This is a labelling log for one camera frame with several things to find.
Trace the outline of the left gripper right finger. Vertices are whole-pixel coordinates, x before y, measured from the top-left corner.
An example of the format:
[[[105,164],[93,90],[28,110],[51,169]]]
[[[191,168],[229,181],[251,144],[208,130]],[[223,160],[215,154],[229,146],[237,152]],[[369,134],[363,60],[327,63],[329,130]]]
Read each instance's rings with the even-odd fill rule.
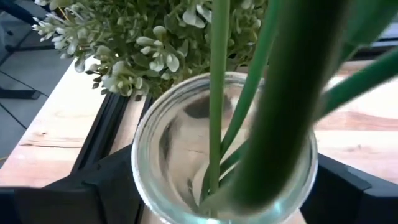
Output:
[[[319,154],[300,211],[308,224],[397,224],[397,184]]]

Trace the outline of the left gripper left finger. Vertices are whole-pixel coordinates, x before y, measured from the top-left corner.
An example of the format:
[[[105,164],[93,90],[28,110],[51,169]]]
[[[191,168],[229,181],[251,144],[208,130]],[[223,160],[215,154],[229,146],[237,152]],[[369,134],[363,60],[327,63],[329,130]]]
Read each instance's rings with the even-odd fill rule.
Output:
[[[1,187],[1,224],[140,224],[126,146],[45,187]]]

